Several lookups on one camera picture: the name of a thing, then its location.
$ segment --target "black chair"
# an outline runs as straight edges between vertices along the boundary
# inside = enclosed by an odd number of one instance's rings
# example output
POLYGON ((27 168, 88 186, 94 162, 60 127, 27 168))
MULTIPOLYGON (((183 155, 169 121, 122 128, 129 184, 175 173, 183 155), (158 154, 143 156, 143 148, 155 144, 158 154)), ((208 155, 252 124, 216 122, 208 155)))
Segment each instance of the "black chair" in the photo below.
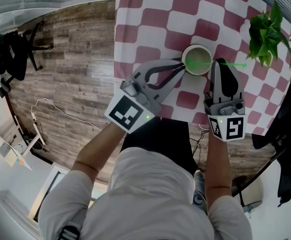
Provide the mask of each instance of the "black chair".
POLYGON ((274 146, 276 153, 270 158, 267 166, 275 160, 281 166, 277 192, 281 206, 291 199, 291 83, 280 110, 265 136, 252 134, 252 141, 255 149, 261 149, 269 143, 274 146))
POLYGON ((42 69, 42 66, 37 67, 32 51, 51 50, 53 48, 52 44, 48 47, 33 46, 38 27, 42 24, 43 22, 40 22, 35 25, 29 40, 26 35, 31 33, 30 30, 25 31, 22 35, 18 35, 17 31, 7 33, 4 36, 0 35, 0 75, 5 71, 11 75, 7 81, 1 78, 1 98, 11 91, 9 83, 13 79, 19 81, 25 79, 28 58, 30 58, 35 71, 42 69))

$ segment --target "potted plant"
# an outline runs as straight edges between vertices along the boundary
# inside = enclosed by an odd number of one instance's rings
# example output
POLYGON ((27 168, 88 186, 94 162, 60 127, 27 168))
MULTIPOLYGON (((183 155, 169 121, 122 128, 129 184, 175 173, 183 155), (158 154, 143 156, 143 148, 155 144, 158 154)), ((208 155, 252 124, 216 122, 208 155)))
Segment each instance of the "potted plant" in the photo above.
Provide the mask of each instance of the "potted plant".
POLYGON ((284 34, 281 33, 281 22, 283 20, 281 9, 276 1, 274 1, 270 17, 269 12, 262 13, 253 17, 250 21, 249 35, 250 53, 247 58, 260 60, 261 66, 265 63, 270 67, 272 57, 278 58, 278 44, 283 42, 291 54, 289 41, 284 34))

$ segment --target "person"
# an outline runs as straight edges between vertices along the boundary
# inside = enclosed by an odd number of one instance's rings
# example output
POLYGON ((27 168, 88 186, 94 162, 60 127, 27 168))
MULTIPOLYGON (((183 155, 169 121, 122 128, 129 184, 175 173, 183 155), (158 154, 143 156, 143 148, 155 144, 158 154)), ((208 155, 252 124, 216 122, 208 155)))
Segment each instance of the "person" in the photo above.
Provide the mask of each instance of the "person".
POLYGON ((70 226, 81 240, 252 239, 243 208, 232 197, 227 143, 209 132, 206 215, 192 204, 198 166, 188 123, 171 119, 155 117, 126 135, 108 191, 88 208, 98 173, 124 135, 111 122, 79 152, 41 205, 38 225, 44 240, 59 239, 70 226))

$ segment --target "cup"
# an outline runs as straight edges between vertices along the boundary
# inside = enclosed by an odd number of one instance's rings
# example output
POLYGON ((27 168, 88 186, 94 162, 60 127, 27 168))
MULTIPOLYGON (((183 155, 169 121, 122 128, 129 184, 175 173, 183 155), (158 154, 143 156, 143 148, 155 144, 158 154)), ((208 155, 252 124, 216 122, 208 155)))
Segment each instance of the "cup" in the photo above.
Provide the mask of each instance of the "cup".
POLYGON ((201 44, 192 44, 182 53, 185 70, 194 76, 201 76, 211 69, 213 62, 211 52, 201 44))

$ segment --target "checkered tablecloth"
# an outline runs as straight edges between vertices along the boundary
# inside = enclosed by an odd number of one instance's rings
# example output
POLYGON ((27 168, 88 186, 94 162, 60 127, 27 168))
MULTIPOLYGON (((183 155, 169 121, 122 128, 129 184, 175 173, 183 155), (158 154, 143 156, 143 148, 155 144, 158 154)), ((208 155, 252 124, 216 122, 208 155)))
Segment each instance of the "checkered tablecloth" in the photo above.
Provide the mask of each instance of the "checkered tablecloth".
MULTIPOLYGON (((247 64, 236 67, 244 86, 246 132, 265 135, 290 84, 290 54, 280 43, 277 61, 261 67, 258 60, 246 59, 249 45, 239 29, 245 19, 270 10, 262 0, 116 0, 114 76, 125 79, 143 62, 179 58, 189 45, 204 45, 214 59, 247 64)), ((281 28, 289 39, 291 24, 283 19, 281 28)), ((168 74, 151 82, 158 84, 168 74)), ((210 73, 186 73, 162 103, 161 116, 207 126, 203 101, 209 79, 210 73)))

